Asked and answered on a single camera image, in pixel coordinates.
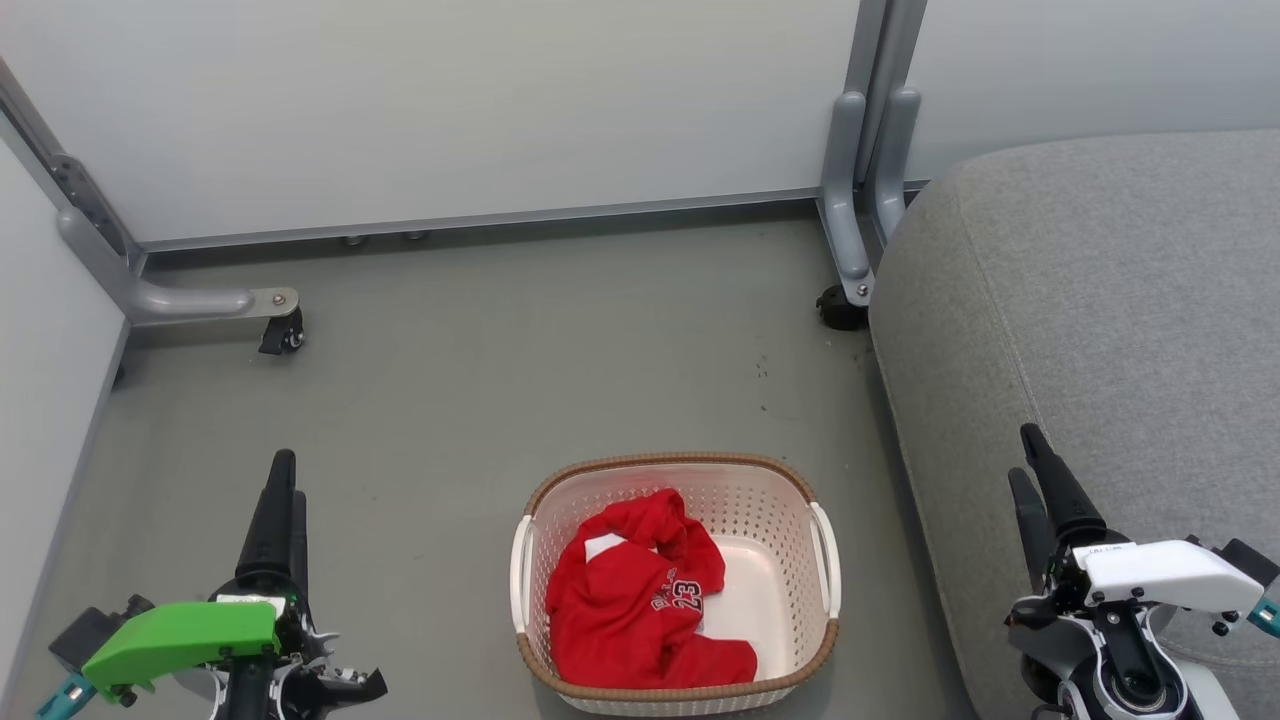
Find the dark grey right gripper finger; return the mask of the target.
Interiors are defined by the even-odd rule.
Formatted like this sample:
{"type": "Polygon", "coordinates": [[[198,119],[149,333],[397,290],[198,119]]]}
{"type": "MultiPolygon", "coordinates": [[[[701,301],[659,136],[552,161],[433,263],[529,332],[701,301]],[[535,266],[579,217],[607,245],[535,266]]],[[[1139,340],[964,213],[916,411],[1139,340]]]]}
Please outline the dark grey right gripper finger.
{"type": "Polygon", "coordinates": [[[1007,473],[1007,483],[1015,506],[1030,588],[1044,591],[1053,543],[1043,501],[1033,480],[1021,468],[1012,468],[1007,473]]]}
{"type": "Polygon", "coordinates": [[[1065,460],[1037,424],[1023,424],[1020,438],[1027,464],[1036,474],[1055,539],[1060,546],[1097,544],[1106,538],[1106,521],[1065,460]]]}

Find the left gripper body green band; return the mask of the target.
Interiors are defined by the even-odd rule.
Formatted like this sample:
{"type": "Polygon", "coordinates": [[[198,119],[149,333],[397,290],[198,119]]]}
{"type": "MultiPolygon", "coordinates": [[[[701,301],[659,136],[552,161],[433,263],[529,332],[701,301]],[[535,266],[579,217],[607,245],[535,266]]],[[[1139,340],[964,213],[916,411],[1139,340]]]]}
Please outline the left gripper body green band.
{"type": "Polygon", "coordinates": [[[210,600],[151,603],[140,594],[122,612],[82,615],[82,676],[110,701],[133,701],[163,676],[187,670],[230,673],[311,660],[308,598],[292,577],[236,577],[210,600]]]}

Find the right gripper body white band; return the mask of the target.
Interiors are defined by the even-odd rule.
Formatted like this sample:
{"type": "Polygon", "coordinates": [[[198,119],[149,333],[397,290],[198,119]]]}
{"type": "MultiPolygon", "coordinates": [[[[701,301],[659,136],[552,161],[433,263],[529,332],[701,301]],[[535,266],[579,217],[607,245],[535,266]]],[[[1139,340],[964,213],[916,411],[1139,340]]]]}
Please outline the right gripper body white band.
{"type": "Polygon", "coordinates": [[[1247,612],[1263,598],[1258,557],[1249,546],[1239,552],[1206,548],[1189,539],[1093,544],[1066,552],[1084,577],[1084,605],[1137,601],[1165,603],[1201,612],[1247,612]]]}

